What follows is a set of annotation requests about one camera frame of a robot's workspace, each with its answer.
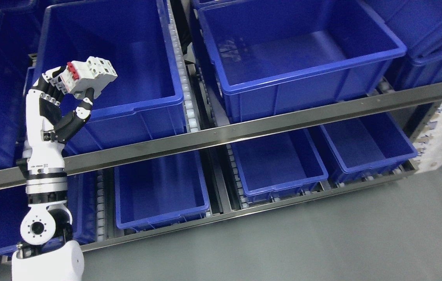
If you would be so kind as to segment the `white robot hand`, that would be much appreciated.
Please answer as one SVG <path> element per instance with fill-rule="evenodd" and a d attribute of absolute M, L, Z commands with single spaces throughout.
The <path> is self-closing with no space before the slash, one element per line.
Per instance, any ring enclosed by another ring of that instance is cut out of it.
<path fill-rule="evenodd" d="M 29 174 L 64 172 L 63 144 L 72 139 L 91 117 L 94 88 L 88 88 L 79 105 L 61 117 L 60 104 L 67 94 L 60 75 L 66 66 L 50 69 L 34 83 L 26 95 L 27 141 L 30 153 L 25 152 Z"/>

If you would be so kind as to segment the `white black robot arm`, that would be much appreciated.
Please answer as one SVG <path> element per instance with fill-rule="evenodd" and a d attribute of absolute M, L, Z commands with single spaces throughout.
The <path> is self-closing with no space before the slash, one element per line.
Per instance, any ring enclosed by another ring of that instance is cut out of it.
<path fill-rule="evenodd" d="M 83 90 L 80 104 L 64 117 L 60 104 L 79 75 L 71 62 L 50 69 L 26 94 L 26 139 L 16 163 L 26 179 L 29 211 L 20 224 L 21 242 L 12 256 L 14 281 L 80 281 L 85 258 L 73 238 L 67 208 L 67 174 L 62 151 L 91 117 L 95 90 Z"/>

